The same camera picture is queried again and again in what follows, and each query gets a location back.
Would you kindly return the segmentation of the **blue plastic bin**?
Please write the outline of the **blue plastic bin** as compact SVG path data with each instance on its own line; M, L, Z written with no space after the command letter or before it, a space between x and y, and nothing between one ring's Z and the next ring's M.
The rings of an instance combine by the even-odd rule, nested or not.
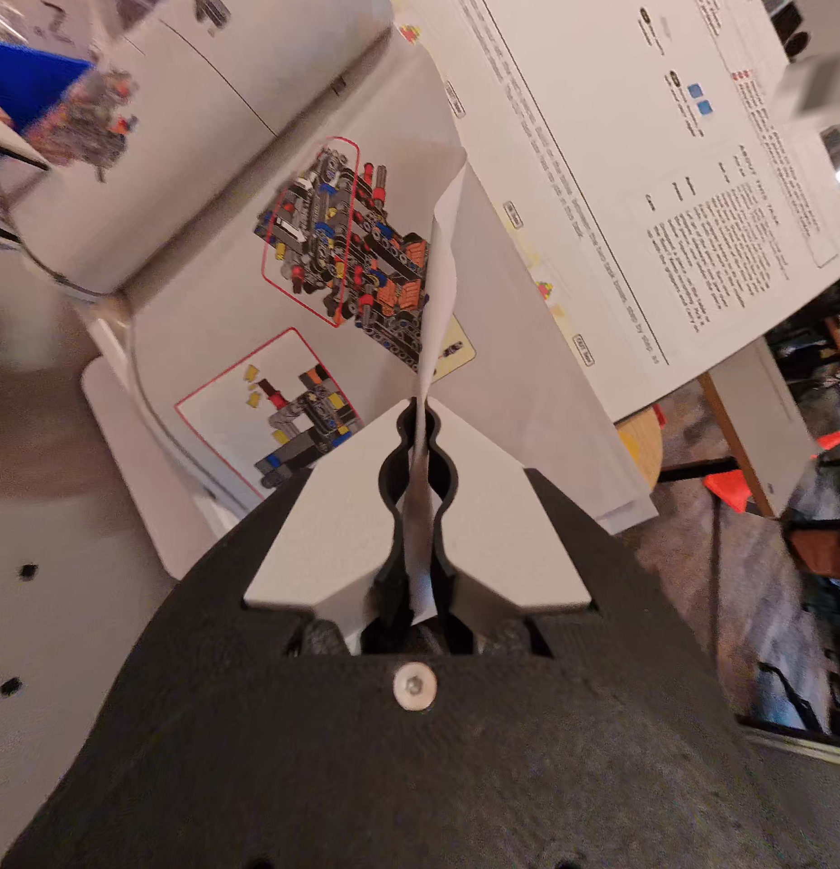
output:
M0 41L0 107L22 133L92 68L85 59Z

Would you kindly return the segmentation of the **dark storage shelf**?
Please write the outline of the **dark storage shelf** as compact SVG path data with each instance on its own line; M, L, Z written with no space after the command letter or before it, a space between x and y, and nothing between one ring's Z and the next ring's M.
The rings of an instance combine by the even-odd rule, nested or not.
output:
M801 411L816 455L782 519L783 542L800 572L840 583L840 289L831 289L765 337Z

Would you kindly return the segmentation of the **lego instruction booklet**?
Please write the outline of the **lego instruction booklet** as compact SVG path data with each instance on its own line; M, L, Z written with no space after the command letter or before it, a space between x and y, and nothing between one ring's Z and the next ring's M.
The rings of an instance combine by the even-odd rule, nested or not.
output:
M59 288L125 294L126 389L214 499L248 515L410 399L424 471L432 398L605 531L656 515L390 2L155 3L92 64L138 84L125 153L6 170L9 216Z

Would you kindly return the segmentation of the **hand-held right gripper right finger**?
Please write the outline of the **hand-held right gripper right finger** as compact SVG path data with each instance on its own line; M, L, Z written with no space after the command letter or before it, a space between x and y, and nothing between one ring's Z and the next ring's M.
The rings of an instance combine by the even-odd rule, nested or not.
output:
M587 610L591 594L528 468L436 399L425 405L427 481L437 496L430 578L454 654L498 628Z

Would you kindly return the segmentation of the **white stand with base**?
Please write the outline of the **white stand with base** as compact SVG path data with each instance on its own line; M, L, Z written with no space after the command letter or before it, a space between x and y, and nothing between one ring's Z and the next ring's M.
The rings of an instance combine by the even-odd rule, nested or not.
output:
M183 580L218 540L200 508L204 491L158 444L102 355L81 388L161 564Z

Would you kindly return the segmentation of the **orange flat object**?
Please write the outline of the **orange flat object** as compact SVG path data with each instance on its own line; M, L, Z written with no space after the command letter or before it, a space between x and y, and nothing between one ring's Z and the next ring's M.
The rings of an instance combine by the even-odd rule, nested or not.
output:
M705 488L738 514L747 511L751 501L751 489L742 470L736 469L704 476Z

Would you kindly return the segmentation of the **white printed task sheet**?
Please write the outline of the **white printed task sheet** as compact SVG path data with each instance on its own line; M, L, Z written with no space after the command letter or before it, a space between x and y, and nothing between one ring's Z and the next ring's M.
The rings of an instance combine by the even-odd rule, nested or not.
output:
M840 186L778 119L761 2L394 2L612 420L840 278Z

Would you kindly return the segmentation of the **round wooden stool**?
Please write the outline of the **round wooden stool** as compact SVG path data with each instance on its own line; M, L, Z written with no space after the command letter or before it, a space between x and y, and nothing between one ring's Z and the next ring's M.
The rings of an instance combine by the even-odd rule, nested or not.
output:
M662 422L664 415L659 416L651 405L614 424L631 460L651 490L658 484L663 466Z

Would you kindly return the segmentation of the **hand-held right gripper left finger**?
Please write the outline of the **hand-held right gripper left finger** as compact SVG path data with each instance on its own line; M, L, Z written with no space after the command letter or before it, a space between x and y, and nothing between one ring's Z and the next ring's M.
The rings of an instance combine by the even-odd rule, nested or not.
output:
M403 501L416 399L399 401L311 470L250 585L248 607L310 615L346 640L399 644L416 619Z

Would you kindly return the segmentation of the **grey panel with wooden edge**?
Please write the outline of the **grey panel with wooden edge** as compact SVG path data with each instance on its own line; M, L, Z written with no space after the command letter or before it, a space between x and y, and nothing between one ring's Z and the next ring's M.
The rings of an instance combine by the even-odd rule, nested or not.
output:
M816 441L764 338L698 376L759 513L783 517Z

